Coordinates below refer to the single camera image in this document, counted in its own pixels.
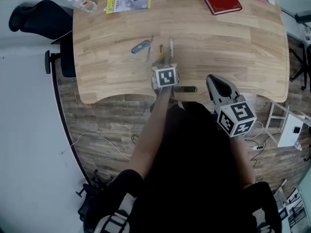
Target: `office chair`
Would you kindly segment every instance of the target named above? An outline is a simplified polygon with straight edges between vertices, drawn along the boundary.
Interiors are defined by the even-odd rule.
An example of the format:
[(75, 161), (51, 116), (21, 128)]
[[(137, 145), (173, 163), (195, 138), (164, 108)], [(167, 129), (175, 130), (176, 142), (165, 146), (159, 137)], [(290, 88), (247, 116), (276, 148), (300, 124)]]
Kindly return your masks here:
[(18, 6), (14, 9), (9, 20), (11, 31), (18, 30), (26, 33), (35, 33), (48, 39), (60, 41), (60, 53), (50, 55), (45, 53), (46, 73), (51, 73), (50, 63), (61, 59), (64, 77), (75, 77), (73, 44), (72, 44), (72, 17), (59, 5), (50, 0), (43, 0), (33, 7)]
[(91, 179), (92, 184), (83, 184), (83, 188), (80, 192), (76, 192), (76, 194), (82, 198), (81, 194), (85, 191), (86, 198), (78, 210), (78, 214), (80, 215), (80, 220), (84, 222), (84, 218), (86, 216), (89, 205), (96, 199), (100, 192), (104, 191), (110, 182), (113, 180), (110, 177), (108, 180), (102, 181), (98, 175), (98, 170), (96, 169), (94, 172), (94, 177)]
[(300, 70), (295, 74), (293, 78), (290, 78), (290, 81), (293, 82), (295, 79), (298, 78), (300, 74), (303, 73), (305, 85), (301, 87), (301, 90), (305, 90), (307, 86), (307, 74), (309, 75), (309, 78), (311, 78), (311, 66), (309, 65), (309, 63), (311, 64), (311, 45), (309, 45), (307, 49), (305, 49), (304, 44), (300, 44), (299, 47), (301, 47), (303, 50), (303, 60), (299, 57), (299, 55), (293, 49), (289, 49), (289, 52), (292, 52), (293, 55), (296, 57), (296, 59), (301, 64)]

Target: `black shirt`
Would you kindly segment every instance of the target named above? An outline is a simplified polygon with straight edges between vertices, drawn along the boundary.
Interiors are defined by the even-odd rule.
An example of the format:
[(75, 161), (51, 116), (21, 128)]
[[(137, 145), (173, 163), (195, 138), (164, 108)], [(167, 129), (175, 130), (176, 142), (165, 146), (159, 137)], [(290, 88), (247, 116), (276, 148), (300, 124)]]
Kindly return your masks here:
[(125, 170), (91, 205), (85, 232), (118, 209), (126, 193), (137, 197), (131, 233), (257, 232), (248, 189), (240, 187), (228, 136), (198, 103), (168, 111), (153, 167), (143, 181)]

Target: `cable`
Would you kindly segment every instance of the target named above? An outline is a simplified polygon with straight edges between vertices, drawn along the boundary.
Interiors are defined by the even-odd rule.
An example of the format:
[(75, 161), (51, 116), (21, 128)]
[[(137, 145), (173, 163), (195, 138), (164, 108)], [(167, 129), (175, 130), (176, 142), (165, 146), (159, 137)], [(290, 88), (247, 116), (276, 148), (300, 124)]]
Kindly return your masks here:
[(293, 194), (293, 192), (290, 194), (288, 191), (286, 191), (283, 187), (282, 187), (284, 194), (287, 193), (287, 195), (285, 194), (285, 196), (287, 196), (287, 199)]
[(259, 148), (259, 144), (258, 142), (254, 141), (254, 140), (246, 140), (247, 142), (255, 142), (258, 145)]
[(255, 166), (255, 165), (257, 164), (257, 161), (258, 161), (258, 160), (256, 160), (255, 158), (256, 158), (258, 155), (260, 155), (260, 154), (262, 153), (262, 151), (264, 151), (264, 149), (266, 148), (266, 146), (267, 146), (267, 140), (269, 139), (269, 137), (270, 137), (270, 136), (268, 136), (268, 137), (262, 142), (261, 147), (263, 147), (263, 149), (260, 151), (260, 153), (257, 154), (257, 155), (255, 155), (255, 156), (251, 159), (251, 161), (256, 161), (255, 164), (254, 164), (253, 166)]
[(256, 183), (262, 182), (262, 180), (263, 180), (263, 176), (259, 176), (256, 178)]
[(122, 154), (122, 152), (121, 152), (115, 145), (113, 145), (113, 143), (112, 143), (111, 141), (107, 140), (106, 138), (103, 138), (103, 137), (100, 136), (100, 135), (97, 135), (97, 134), (95, 134), (95, 133), (90, 133), (90, 132), (84, 132), (83, 134), (79, 135), (78, 140), (76, 140), (74, 143), (72, 143), (72, 144), (70, 145), (69, 148), (71, 148), (74, 144), (76, 144), (76, 143), (79, 141), (80, 137), (81, 137), (82, 135), (84, 135), (84, 134), (93, 134), (93, 135), (98, 136), (98, 137), (101, 138), (101, 139), (106, 140), (106, 141), (109, 142), (112, 146), (114, 146), (114, 148), (115, 148), (124, 158), (130, 160), (130, 159), (127, 158), (124, 154)]
[(254, 139), (254, 138), (256, 138), (257, 136), (259, 136), (260, 135), (260, 133), (262, 132), (262, 130), (263, 130), (263, 124), (261, 123), (261, 122), (259, 122), (259, 121), (256, 121), (256, 122), (258, 122), (258, 123), (260, 123), (261, 124), (261, 131), (256, 135), (256, 136), (254, 136), (254, 137), (246, 137), (246, 138), (244, 138), (244, 139)]
[(133, 142), (135, 145), (136, 145), (136, 142), (137, 142), (138, 138), (139, 138), (139, 134), (133, 134), (132, 137), (131, 137), (132, 142)]

